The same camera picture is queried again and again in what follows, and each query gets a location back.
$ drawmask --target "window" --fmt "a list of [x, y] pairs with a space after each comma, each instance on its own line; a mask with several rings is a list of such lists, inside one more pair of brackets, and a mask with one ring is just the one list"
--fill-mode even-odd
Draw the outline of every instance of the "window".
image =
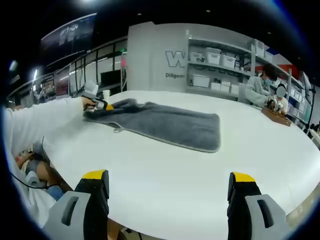
[[75, 63], [70, 64], [70, 72], [75, 70], [75, 66], [76, 66]]
[[98, 58], [111, 54], [114, 51], [114, 45], [106, 46], [98, 50]]
[[87, 56], [85, 56], [85, 64], [87, 65], [89, 63], [96, 61], [96, 54], [97, 54], [97, 52], [94, 51], [94, 52], [89, 53]]
[[71, 71], [69, 73], [69, 79], [70, 79], [70, 92], [75, 93], [77, 91], [76, 87], [76, 71]]
[[128, 45], [127, 40], [117, 42], [115, 44], [115, 51], [118, 52], [118, 51], [121, 51], [122, 49], [127, 49], [127, 45]]
[[76, 83], [78, 86], [78, 90], [85, 84], [85, 70], [83, 67], [77, 67], [76, 71]]
[[113, 70], [113, 58], [103, 58], [98, 60], [98, 84], [101, 84], [101, 73]]
[[121, 56], [116, 56], [114, 58], [114, 70], [120, 70], [121, 69]]
[[93, 83], [97, 83], [97, 76], [96, 76], [96, 62], [93, 61], [85, 66], [85, 81], [91, 81]]

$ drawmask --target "monitor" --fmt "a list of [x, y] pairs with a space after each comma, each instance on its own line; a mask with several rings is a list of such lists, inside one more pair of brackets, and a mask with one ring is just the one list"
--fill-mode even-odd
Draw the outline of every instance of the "monitor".
[[70, 21], [41, 39], [41, 61], [50, 65], [91, 49], [96, 13]]
[[106, 71], [100, 73], [101, 85], [100, 88], [108, 87], [121, 83], [121, 70]]

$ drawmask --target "ceiling light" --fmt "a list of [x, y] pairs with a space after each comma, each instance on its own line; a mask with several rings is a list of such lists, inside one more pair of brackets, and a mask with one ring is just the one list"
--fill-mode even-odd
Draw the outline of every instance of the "ceiling light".
[[64, 77], [60, 78], [59, 81], [64, 80], [64, 79], [67, 79], [68, 77], [69, 77], [69, 76], [64, 76]]
[[36, 70], [34, 71], [34, 75], [33, 75], [33, 81], [34, 81], [34, 80], [36, 80], [36, 78], [37, 78], [37, 75], [38, 75], [38, 70], [36, 69]]
[[13, 60], [10, 64], [9, 70], [14, 71], [16, 69], [16, 66], [17, 66], [17, 61]]
[[107, 57], [101, 58], [101, 59], [98, 60], [98, 62], [106, 60], [106, 59], [108, 59], [108, 58]]

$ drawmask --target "white wall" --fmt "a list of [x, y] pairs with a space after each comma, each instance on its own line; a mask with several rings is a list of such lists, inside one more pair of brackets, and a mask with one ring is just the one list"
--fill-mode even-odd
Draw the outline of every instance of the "white wall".
[[[155, 25], [145, 22], [133, 25], [128, 31], [127, 66], [128, 90], [156, 90], [185, 92], [187, 85], [188, 36], [217, 40], [247, 48], [251, 37], [216, 26], [169, 23]], [[180, 64], [170, 66], [167, 55], [181, 52]], [[290, 64], [284, 57], [277, 56], [276, 64]], [[183, 77], [168, 77], [175, 74]]]

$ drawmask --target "gray gripper part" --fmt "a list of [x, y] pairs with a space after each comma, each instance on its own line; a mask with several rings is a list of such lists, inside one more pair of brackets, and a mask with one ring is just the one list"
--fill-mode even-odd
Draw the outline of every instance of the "gray gripper part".
[[89, 193], [67, 191], [49, 210], [42, 230], [52, 240], [84, 240], [85, 211]]
[[252, 240], [284, 240], [291, 229], [285, 211], [267, 194], [246, 196], [252, 224]]

